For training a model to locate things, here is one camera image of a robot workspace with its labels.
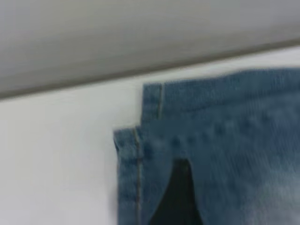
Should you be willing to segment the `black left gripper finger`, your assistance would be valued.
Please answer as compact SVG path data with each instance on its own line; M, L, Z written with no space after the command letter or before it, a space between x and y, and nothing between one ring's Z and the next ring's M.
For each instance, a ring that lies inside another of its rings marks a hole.
M192 171L188 160L174 160L168 186L149 224L203 224L195 201Z

